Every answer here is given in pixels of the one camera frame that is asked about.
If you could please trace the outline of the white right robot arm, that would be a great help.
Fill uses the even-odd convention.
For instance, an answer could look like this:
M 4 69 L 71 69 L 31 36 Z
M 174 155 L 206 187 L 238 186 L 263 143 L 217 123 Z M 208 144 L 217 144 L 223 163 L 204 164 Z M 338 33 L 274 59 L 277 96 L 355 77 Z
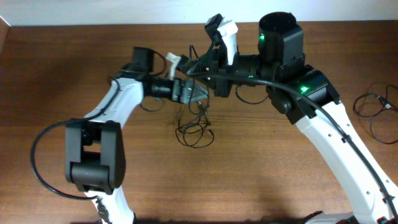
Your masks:
M 264 85 L 273 107 L 298 127 L 320 152 L 343 188 L 349 213 L 314 212 L 304 223 L 396 223 L 397 186 L 388 178 L 348 118 L 324 73 L 306 64 L 303 30 L 289 12 L 259 20 L 258 54 L 242 55 L 233 21 L 217 14 L 207 21 L 206 54 L 184 58 L 178 69 L 227 97 L 233 85 Z

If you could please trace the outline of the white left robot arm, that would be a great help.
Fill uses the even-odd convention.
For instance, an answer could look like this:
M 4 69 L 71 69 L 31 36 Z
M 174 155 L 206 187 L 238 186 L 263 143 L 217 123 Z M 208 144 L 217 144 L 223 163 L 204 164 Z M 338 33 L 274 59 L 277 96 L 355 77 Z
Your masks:
M 132 60 L 111 77 L 111 86 L 99 105 L 84 118 L 71 119 L 66 126 L 65 178 L 93 202 L 102 223 L 134 223 L 136 216 L 126 200 L 122 182 L 126 158 L 122 129 L 134 109 L 147 96 L 189 104 L 203 99 L 206 89 L 190 80 L 176 78 L 176 70 L 188 71 L 200 58 L 163 57 L 168 75 L 154 72 L 156 51 L 136 47 Z

